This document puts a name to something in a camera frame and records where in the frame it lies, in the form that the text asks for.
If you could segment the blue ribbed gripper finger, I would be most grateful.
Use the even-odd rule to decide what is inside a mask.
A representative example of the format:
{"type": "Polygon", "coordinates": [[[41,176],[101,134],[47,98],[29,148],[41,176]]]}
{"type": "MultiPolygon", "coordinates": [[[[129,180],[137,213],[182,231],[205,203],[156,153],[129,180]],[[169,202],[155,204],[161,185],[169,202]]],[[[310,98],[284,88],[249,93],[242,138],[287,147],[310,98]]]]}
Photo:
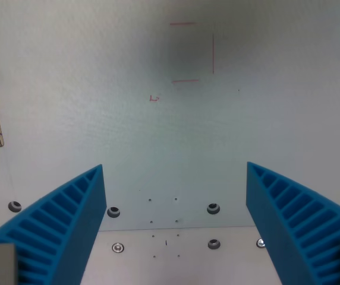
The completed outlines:
{"type": "Polygon", "coordinates": [[[18,284],[80,284],[107,209],[102,165],[56,188],[0,227],[16,247],[18,284]]]}
{"type": "Polygon", "coordinates": [[[249,162],[246,206],[282,284],[340,284],[340,205],[249,162]]]}

